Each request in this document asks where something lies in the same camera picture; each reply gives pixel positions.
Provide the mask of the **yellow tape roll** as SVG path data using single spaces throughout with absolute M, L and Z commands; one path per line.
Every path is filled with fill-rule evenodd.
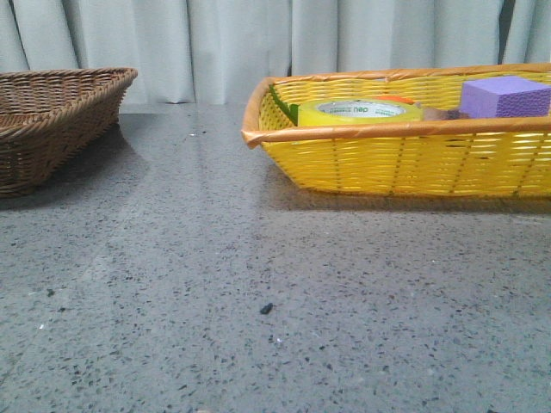
M 415 104 L 382 99 L 304 102 L 298 106 L 298 126 L 341 126 L 419 121 Z

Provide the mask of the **small black debris piece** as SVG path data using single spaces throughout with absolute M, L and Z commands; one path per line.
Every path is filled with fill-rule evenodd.
M 261 314 L 263 314 L 263 315 L 267 315 L 267 314 L 269 314 L 269 313 L 272 311 L 273 307 L 274 307 L 274 304 L 273 304 L 273 303 L 268 303 L 268 304 L 264 305 L 264 306 L 260 309 L 259 312 L 260 312 Z

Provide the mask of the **orange toy carrot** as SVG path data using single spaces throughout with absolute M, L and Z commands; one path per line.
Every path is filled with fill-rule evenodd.
M 270 94 L 275 102 L 275 104 L 279 107 L 279 109 L 289 118 L 289 120 L 295 125 L 298 126 L 297 120 L 298 120 L 298 106 L 301 103 L 290 103 L 283 101 L 283 99 L 279 96 L 276 89 L 271 86 L 269 88 Z M 324 100 L 313 100 L 313 101 L 332 101 L 332 100 L 344 100 L 344 99 L 382 99 L 382 100 L 389 100 L 389 101 L 396 101 L 396 102 L 405 102 L 410 104 L 417 103 L 411 99 L 404 98 L 401 96 L 392 96 L 392 95 L 383 95 L 383 96 L 369 96 L 369 97 L 342 97 L 342 98 L 332 98 L 332 99 L 324 99 Z

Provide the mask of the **white curtain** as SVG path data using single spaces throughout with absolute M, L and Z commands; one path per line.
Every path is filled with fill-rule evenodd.
M 241 103 L 267 76 L 547 62 L 547 1 L 4 1 L 3 71 L 126 66 L 130 103 Z

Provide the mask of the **brown object in basket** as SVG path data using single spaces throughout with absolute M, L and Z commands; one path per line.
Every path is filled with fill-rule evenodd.
M 469 116 L 457 108 L 440 109 L 432 107 L 423 107 L 423 120 L 426 121 L 444 121 L 444 120 L 466 120 Z

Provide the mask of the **yellow woven basket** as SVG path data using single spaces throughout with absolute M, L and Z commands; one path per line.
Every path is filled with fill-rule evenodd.
M 300 127 L 288 107 L 311 100 L 401 96 L 452 109 L 468 80 L 517 75 L 549 83 L 547 63 L 267 77 L 252 92 L 242 136 L 299 187 L 345 194 L 547 197 L 548 117 Z

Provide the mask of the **brown wicker basket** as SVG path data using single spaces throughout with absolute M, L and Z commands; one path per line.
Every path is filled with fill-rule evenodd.
M 33 192 L 119 118 L 134 68 L 4 72 L 1 196 Z

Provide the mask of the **purple foam block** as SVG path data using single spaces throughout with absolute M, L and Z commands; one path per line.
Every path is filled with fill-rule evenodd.
M 550 108 L 550 87 L 523 77 L 489 77 L 462 85 L 460 111 L 471 119 L 542 117 Z

